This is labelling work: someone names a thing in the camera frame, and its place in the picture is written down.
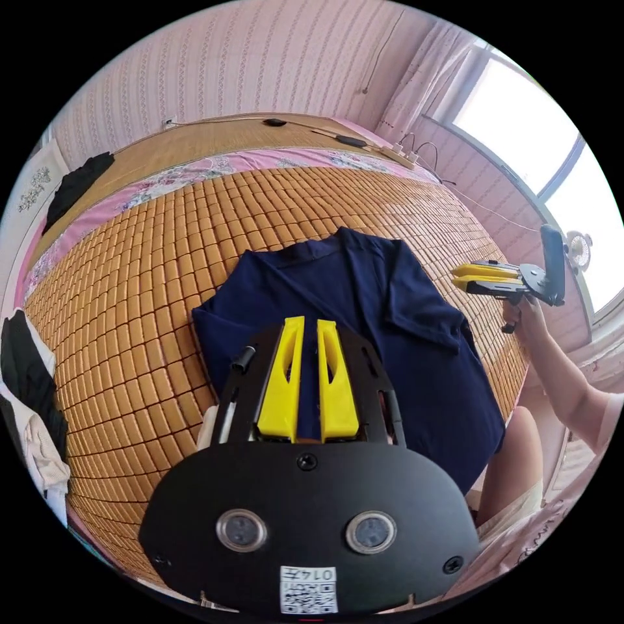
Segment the person's right hand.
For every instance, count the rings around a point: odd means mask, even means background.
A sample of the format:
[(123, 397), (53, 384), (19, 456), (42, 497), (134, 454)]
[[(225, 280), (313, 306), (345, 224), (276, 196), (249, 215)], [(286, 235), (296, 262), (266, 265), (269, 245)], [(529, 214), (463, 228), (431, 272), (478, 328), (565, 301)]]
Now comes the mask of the person's right hand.
[(506, 325), (513, 326), (514, 333), (525, 347), (539, 343), (549, 334), (540, 301), (532, 296), (522, 296), (516, 304), (503, 301), (502, 317)]

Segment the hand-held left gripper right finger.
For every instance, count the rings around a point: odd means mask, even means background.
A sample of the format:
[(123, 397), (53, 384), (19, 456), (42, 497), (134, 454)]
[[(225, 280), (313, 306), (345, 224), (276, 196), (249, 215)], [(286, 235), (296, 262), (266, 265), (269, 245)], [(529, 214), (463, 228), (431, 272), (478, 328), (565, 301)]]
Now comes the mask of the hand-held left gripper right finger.
[(345, 354), (334, 321), (317, 321), (320, 438), (354, 439), (359, 419)]

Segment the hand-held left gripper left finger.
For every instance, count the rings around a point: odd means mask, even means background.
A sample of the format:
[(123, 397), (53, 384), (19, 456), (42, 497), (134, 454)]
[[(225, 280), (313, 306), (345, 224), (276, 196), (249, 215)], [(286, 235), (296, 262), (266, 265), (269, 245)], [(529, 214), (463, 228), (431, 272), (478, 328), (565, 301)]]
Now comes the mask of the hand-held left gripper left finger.
[(296, 440), (304, 327), (303, 316), (284, 320), (257, 421), (263, 437)]

